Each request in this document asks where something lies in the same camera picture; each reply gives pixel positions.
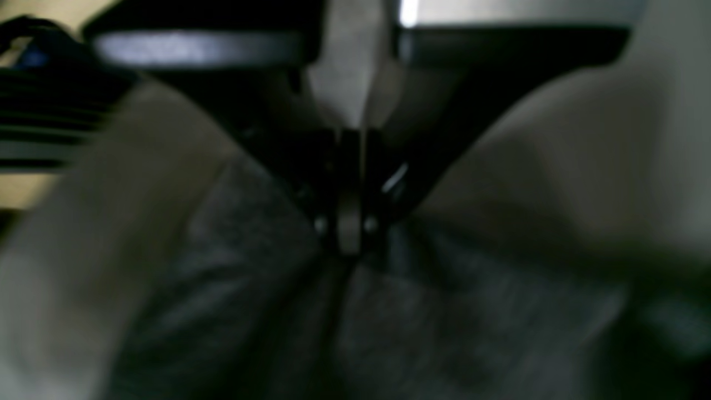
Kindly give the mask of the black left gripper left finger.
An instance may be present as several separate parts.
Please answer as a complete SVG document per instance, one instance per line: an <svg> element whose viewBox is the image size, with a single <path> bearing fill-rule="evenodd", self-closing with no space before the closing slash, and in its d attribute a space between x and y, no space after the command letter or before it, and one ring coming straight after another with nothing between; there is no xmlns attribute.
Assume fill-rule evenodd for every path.
<svg viewBox="0 0 711 400"><path fill-rule="evenodd" d="M110 66L185 94L266 167L331 251L338 130L319 114L307 69L319 56L325 1L119 1L84 27Z"/></svg>

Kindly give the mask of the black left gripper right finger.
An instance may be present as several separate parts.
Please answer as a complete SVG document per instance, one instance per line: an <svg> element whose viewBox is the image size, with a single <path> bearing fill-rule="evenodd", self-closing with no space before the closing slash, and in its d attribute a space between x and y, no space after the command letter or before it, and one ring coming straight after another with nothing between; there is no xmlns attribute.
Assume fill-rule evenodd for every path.
<svg viewBox="0 0 711 400"><path fill-rule="evenodd" d="M362 246L384 240L505 112L622 54L645 1L386 1L367 101Z"/></svg>

